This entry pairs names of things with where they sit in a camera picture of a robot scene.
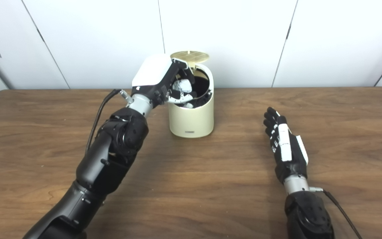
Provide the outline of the black and white right hand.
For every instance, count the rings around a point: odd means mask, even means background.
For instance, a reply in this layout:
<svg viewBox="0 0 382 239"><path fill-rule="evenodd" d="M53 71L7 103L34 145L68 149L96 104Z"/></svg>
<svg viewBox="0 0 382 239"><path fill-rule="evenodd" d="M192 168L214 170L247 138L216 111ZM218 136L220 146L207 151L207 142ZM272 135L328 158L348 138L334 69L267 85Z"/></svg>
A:
<svg viewBox="0 0 382 239"><path fill-rule="evenodd" d="M268 107L263 124L274 154L275 174L279 182L284 183L286 178L293 175L307 179L306 149L301 137L291 132L286 117Z"/></svg>

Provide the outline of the black and white left hand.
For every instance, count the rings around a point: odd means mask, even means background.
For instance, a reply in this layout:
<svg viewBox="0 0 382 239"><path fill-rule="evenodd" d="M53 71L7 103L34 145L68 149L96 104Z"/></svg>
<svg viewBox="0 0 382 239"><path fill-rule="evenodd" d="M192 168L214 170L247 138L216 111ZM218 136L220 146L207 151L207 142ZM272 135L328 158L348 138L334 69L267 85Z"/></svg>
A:
<svg viewBox="0 0 382 239"><path fill-rule="evenodd" d="M146 97L155 108L165 103L182 104L197 98L195 77L188 62L167 54L147 57L132 80L132 96Z"/></svg>

